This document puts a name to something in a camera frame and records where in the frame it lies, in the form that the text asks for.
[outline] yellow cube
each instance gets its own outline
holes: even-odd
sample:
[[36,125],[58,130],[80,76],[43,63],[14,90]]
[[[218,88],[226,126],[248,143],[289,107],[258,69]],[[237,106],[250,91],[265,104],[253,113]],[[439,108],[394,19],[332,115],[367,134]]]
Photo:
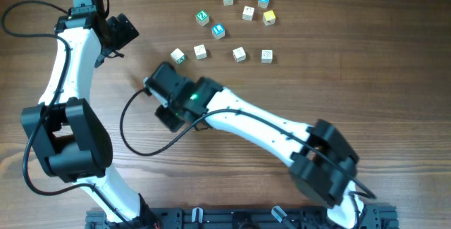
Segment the yellow cube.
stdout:
[[263,13],[263,23],[265,25],[272,25],[276,22],[276,15],[273,10]]

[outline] wood grain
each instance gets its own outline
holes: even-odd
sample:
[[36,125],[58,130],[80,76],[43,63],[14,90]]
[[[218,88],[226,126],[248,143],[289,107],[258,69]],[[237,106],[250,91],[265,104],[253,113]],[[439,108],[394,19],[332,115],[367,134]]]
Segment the wood grain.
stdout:
[[[0,11],[20,0],[0,0]],[[72,0],[44,0],[69,8]],[[451,228],[451,0],[271,0],[275,25],[263,10],[241,19],[257,0],[111,0],[140,31],[124,59],[96,69],[92,107],[114,145],[114,163],[150,207],[300,206],[310,202],[291,183],[287,168],[234,135],[190,132],[167,152],[142,158],[121,142],[118,120],[132,93],[179,48],[188,60],[179,73],[214,78],[243,99],[279,116],[340,129],[361,157],[359,179],[380,202],[397,206],[402,228]],[[211,21],[196,24],[204,9]],[[52,32],[60,13],[43,6],[8,17],[15,31]],[[210,27],[227,31],[218,41]],[[195,58],[205,44],[209,57]],[[232,50],[244,47],[236,64]],[[275,61],[262,65],[262,49]],[[81,228],[96,204],[81,190],[57,197],[26,188],[21,161],[24,107],[44,91],[56,53],[50,39],[18,39],[0,32],[0,228]],[[157,102],[138,97],[125,133],[140,151],[161,147],[174,135],[153,116]],[[42,189],[64,186],[48,179],[34,155],[30,172]]]

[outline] wooden table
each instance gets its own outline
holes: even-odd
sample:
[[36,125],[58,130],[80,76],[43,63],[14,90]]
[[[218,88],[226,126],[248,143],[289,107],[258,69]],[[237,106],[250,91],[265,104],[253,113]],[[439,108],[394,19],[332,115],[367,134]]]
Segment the wooden table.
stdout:
[[[0,0],[0,11],[20,0]],[[72,0],[44,0],[70,8]],[[244,6],[256,7],[252,22]],[[276,115],[334,123],[360,155],[359,179],[380,202],[395,205],[402,228],[451,227],[451,0],[271,0],[275,25],[265,27],[257,0],[111,0],[140,36],[94,72],[91,105],[114,145],[114,163],[150,207],[311,204],[287,168],[257,146],[228,133],[190,132],[161,155],[138,157],[123,145],[118,122],[126,101],[170,53],[188,60],[177,70],[193,80],[215,79],[243,99]],[[206,27],[194,15],[211,16]],[[57,11],[27,6],[12,12],[15,31],[52,32]],[[211,26],[222,23],[223,39]],[[27,138],[24,107],[36,105],[56,54],[52,39],[19,39],[0,32],[0,228],[81,228],[97,205],[82,191],[41,197],[23,182]],[[205,44],[198,61],[193,47]],[[240,64],[232,50],[243,47]],[[271,65],[260,63],[272,49]],[[125,119],[125,134],[140,151],[170,141],[154,117],[154,98],[140,96]],[[49,179],[34,154],[30,174],[45,190]]]

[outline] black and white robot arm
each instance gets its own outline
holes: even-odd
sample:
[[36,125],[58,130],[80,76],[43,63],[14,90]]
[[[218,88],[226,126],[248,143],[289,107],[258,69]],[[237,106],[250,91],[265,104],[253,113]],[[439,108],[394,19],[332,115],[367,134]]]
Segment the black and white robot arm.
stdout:
[[[70,65],[56,106],[37,132],[34,151],[47,175],[58,176],[64,182],[94,185],[103,198],[89,187],[82,188],[106,212],[109,222],[123,222],[116,215],[119,213],[137,228],[154,228],[158,223],[155,215],[111,165],[110,137],[89,106],[94,68],[100,66],[110,53],[136,38],[138,33],[123,14],[107,21],[101,0],[74,0],[74,8],[69,11],[67,16],[59,18],[55,32],[70,45]],[[65,55],[66,48],[58,41],[49,85],[39,105],[24,109],[22,114],[23,128],[28,137],[54,97]],[[211,128],[234,133],[257,144],[290,169],[299,190],[329,208],[330,220],[344,228],[354,227],[355,206],[359,211],[364,208],[360,200],[349,195],[356,190],[349,176],[357,174],[359,157],[330,123],[320,120],[315,126],[310,126],[277,117],[247,103],[213,80],[201,78],[194,83],[181,77],[168,63],[162,63],[152,76],[144,80],[144,88],[147,94],[153,94],[161,102],[156,116],[171,131],[175,132],[185,122],[202,119],[203,124]],[[60,130],[62,125],[69,125],[73,134],[55,136],[53,132]],[[320,156],[309,159],[311,150],[306,145],[320,149],[341,169]],[[106,202],[115,209],[111,210]]]

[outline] wooden tabletop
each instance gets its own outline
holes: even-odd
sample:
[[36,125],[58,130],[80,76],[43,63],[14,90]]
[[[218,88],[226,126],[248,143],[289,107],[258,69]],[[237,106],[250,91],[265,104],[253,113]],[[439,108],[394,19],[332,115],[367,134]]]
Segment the wooden tabletop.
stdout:
[[[20,0],[0,0],[0,11]],[[64,9],[72,0],[49,1]],[[244,6],[255,7],[252,22]],[[205,27],[195,21],[204,9]],[[161,155],[139,157],[119,135],[126,101],[170,53],[187,60],[177,71],[193,80],[215,79],[246,101],[290,120],[332,122],[360,156],[358,178],[380,202],[397,207],[401,228],[451,227],[451,0],[271,0],[276,24],[266,27],[257,0],[111,0],[140,36],[125,58],[106,59],[94,72],[91,105],[108,130],[114,164],[150,207],[297,207],[312,204],[292,183],[286,166],[267,151],[217,130],[189,132]],[[26,6],[7,26],[52,32],[61,13]],[[215,40],[211,26],[226,35]],[[204,44],[198,61],[193,47]],[[232,50],[247,59],[236,63]],[[260,63],[272,49],[272,64]],[[27,138],[23,108],[35,106],[56,55],[52,39],[20,39],[0,32],[0,228],[81,228],[97,207],[82,190],[38,196],[21,173]],[[175,135],[155,117],[155,98],[139,96],[125,119],[125,135],[140,151]],[[33,182],[43,190],[64,185],[48,178],[35,155]]]

